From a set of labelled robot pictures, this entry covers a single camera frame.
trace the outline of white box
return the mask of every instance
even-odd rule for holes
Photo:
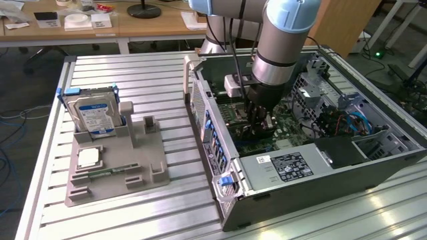
[[[365,31],[361,33],[359,35],[359,39],[358,42],[355,43],[353,50],[351,50],[351,54],[359,54],[362,52],[362,49],[365,48],[367,42],[371,39],[371,35],[367,34]]]
[[[110,19],[109,13],[93,14],[91,15],[91,23],[94,29],[105,29],[113,27],[113,21]]]
[[[83,30],[93,30],[93,24],[90,21],[87,21],[87,23],[85,24],[75,24],[73,22],[67,22],[65,23],[65,30],[66,32],[73,32],[73,31],[83,31]]]

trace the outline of aluminum extrusion table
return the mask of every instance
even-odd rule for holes
[[[55,98],[16,239],[427,239],[427,161],[366,192],[222,232],[183,101],[190,53],[83,56],[65,63],[59,87],[117,82],[122,101],[135,104],[133,119],[155,115],[161,121],[171,184],[66,207],[74,122]]]

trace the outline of robotic arm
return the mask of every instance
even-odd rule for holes
[[[207,15],[262,23],[259,44],[253,65],[251,84],[246,96],[246,113],[251,129],[249,138],[270,137],[275,130],[273,111],[290,80],[311,27],[315,24],[322,0],[190,0],[190,7]],[[214,22],[207,40],[217,44],[231,43],[215,33],[225,32],[225,25]]]

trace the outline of blue cable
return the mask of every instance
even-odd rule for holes
[[[6,212],[7,212],[11,208],[14,208],[14,206],[15,206],[15,205],[19,203],[19,201],[22,200],[23,187],[22,187],[22,181],[21,181],[21,178],[19,178],[19,174],[18,174],[18,172],[16,172],[16,168],[15,168],[14,162],[11,162],[8,158],[3,158],[3,157],[0,157],[0,160],[6,161],[6,162],[8,163],[8,166],[10,166],[10,168],[11,168],[12,174],[14,174],[15,179],[16,179],[16,182],[18,182],[18,198],[16,198],[15,202],[12,202],[12,204],[7,207],[7,209],[6,209],[3,212],[0,212],[0,217],[2,217],[3,214],[6,214]]]
[[[6,146],[0,147],[0,152],[4,155],[4,157],[0,157],[0,161],[3,161],[4,164],[8,165],[10,170],[12,172],[12,175],[15,176],[15,180],[18,182],[18,198],[11,203],[11,205],[6,208],[6,210],[3,212],[0,212],[0,217],[2,217],[7,213],[7,211],[15,207],[15,205],[19,203],[19,201],[22,200],[22,197],[23,197],[23,186],[22,186],[22,181],[21,181],[21,178],[19,178],[19,174],[16,172],[16,168],[15,168],[14,162],[10,161],[10,159],[8,159],[8,156],[7,156],[6,152],[4,152],[4,149],[11,147],[14,144],[16,144],[23,139],[23,137],[25,137],[25,135],[27,133],[27,129],[26,129],[26,126],[23,124],[14,124],[14,123],[8,123],[8,122],[4,122],[4,121],[0,121],[0,124],[22,128],[22,135],[19,136],[19,138],[15,141],[12,141],[10,144],[7,144]]]
[[[369,131],[369,134],[371,135],[373,134],[373,128],[371,128],[371,125],[370,125],[370,121],[369,121],[369,119],[366,118],[366,116],[363,116],[359,112],[351,112],[350,113],[351,115],[357,115],[359,118],[362,118],[362,120],[365,121],[365,124],[366,124],[366,126],[367,126],[367,131]],[[350,124],[353,121],[351,121],[351,118],[350,118],[350,116],[347,116],[347,123]],[[358,129],[357,129],[357,127],[353,125],[353,124],[350,124],[350,128],[357,132],[358,131]]]
[[[4,122],[4,121],[0,121],[0,124],[22,128],[22,135],[19,136],[19,138],[15,141],[12,141],[10,144],[7,144],[6,146],[2,147],[3,149],[7,149],[8,147],[11,147],[14,144],[16,144],[23,139],[23,137],[25,137],[25,135],[27,133],[27,128],[22,124],[8,123],[8,122]]]

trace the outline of motherboard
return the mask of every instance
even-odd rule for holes
[[[287,100],[283,99],[274,109],[278,122],[274,136],[258,140],[241,139],[243,128],[250,126],[245,103],[230,102],[218,105],[241,157],[293,148],[307,144],[311,140],[290,113],[287,104]]]

